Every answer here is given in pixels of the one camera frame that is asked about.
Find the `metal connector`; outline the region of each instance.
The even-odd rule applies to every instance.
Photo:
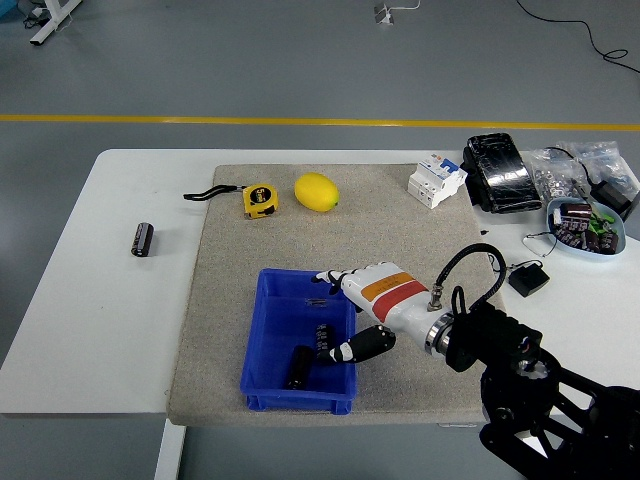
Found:
[[[442,285],[433,284],[431,287],[431,301],[427,305],[427,311],[435,312],[436,310],[442,309],[442,304],[440,303],[440,297],[442,297]]]

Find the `plastic bag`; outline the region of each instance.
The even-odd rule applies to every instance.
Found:
[[[638,193],[638,181],[620,155],[617,142],[558,142],[558,147],[571,152],[586,168],[589,177],[585,174],[582,183],[586,191],[590,190],[588,180],[591,180],[593,184],[602,181],[612,184],[629,200]]]
[[[543,148],[531,151],[523,160],[545,205],[560,197],[582,198],[576,186],[587,183],[586,175],[566,153]]]

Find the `tape measure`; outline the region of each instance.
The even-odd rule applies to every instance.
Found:
[[[266,183],[246,187],[242,190],[242,198],[246,218],[267,217],[278,209],[278,192]]]

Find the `black wire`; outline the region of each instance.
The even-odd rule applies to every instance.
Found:
[[[493,269],[494,273],[499,273],[500,269],[496,270],[496,267],[494,265],[495,261],[496,261],[496,257],[494,257],[493,255],[489,254],[489,261],[491,262],[491,268]],[[542,260],[526,260],[524,262],[520,262],[520,263],[515,263],[515,264],[511,264],[507,267],[507,270],[515,270],[518,267],[521,267],[523,265],[526,265],[527,263],[538,263],[540,265],[540,268],[544,267],[544,264],[542,263]]]
[[[560,147],[544,147],[545,150],[559,150],[561,152],[566,153],[567,155],[569,155],[569,157],[571,157],[571,159],[575,159],[576,157],[571,155],[571,153],[569,153],[567,150],[565,150],[564,148],[560,148]]]
[[[247,188],[247,187],[242,185],[216,185],[215,187],[210,188],[206,192],[185,193],[184,195],[182,195],[182,197],[185,200],[193,200],[194,202],[203,202],[221,193],[238,192],[244,188]]]
[[[527,15],[529,15],[529,16],[531,16],[533,18],[536,18],[538,20],[542,20],[543,22],[549,22],[549,23],[581,23],[582,25],[587,27],[587,31],[589,32],[589,40],[591,41],[591,46],[593,47],[593,49],[599,55],[602,56],[602,59],[605,62],[613,63],[614,65],[618,65],[619,67],[627,68],[627,69],[631,70],[632,72],[640,73],[640,70],[638,70],[636,68],[633,68],[633,67],[630,67],[629,65],[626,65],[624,63],[620,63],[620,62],[616,62],[615,61],[615,60],[620,60],[621,58],[626,57],[629,54],[629,50],[627,50],[625,48],[618,48],[616,50],[611,50],[610,52],[607,52],[607,53],[601,52],[598,49],[598,47],[596,47],[596,44],[593,41],[593,34],[591,33],[591,27],[589,27],[589,24],[587,22],[585,22],[584,20],[552,20],[550,18],[539,17],[538,15],[534,15],[529,10],[524,8],[524,6],[520,3],[520,0],[516,0],[516,3],[520,6],[520,8],[522,10],[524,10],[524,12]]]
[[[576,162],[578,162],[580,165],[582,165],[582,168],[584,170],[585,175],[587,176],[587,183],[589,184],[589,186],[591,187],[595,187],[596,184],[593,182],[593,180],[591,180],[591,177],[589,176],[589,170],[587,170],[587,167],[584,163],[582,163],[580,160],[578,160],[575,156],[571,155],[569,152],[567,152],[564,148],[559,148],[559,147],[544,147],[545,150],[560,150],[561,152],[566,153],[567,155],[569,155],[571,157],[572,160],[575,160]]]
[[[507,263],[504,261],[504,257],[502,256],[502,253],[500,253],[500,250],[498,250],[496,247],[488,243],[471,244],[463,248],[462,250],[460,250],[451,260],[449,260],[449,263],[447,263],[445,267],[442,269],[442,271],[440,272],[440,275],[438,275],[438,278],[436,279],[436,282],[435,282],[437,286],[442,287],[442,284],[451,273],[451,270],[453,270],[453,267],[455,267],[467,255],[470,255],[476,252],[484,252],[484,253],[490,253],[494,255],[496,260],[498,260],[498,265],[500,266],[500,274],[498,275],[496,282],[493,284],[493,287],[491,287],[487,291],[487,293],[485,293],[478,300],[476,300],[473,303],[473,305],[471,305],[469,310],[474,310],[475,308],[480,306],[480,304],[486,302],[489,298],[491,298],[493,295],[496,294],[496,292],[500,289],[500,287],[504,283],[504,280],[507,277]]]

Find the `robotic arm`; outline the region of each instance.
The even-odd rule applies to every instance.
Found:
[[[494,286],[466,310],[455,287],[452,309],[440,304],[443,282],[453,267],[474,252],[492,254],[500,266]],[[395,333],[407,333],[428,354],[443,357],[463,372],[476,360],[486,365],[481,398],[488,424],[483,445],[527,478],[631,479],[640,475],[640,391],[605,387],[560,366],[540,348],[542,334],[487,303],[506,277],[500,252],[474,244],[443,269],[432,291],[393,263],[348,271],[327,271],[313,281],[342,289],[359,310],[381,325],[367,329],[340,347],[319,354],[333,361],[363,361],[390,349]],[[560,384],[592,398],[583,410],[559,391]],[[576,425],[552,419],[553,407]],[[541,455],[516,435],[529,432],[544,448]],[[553,446],[549,434],[561,440]]]

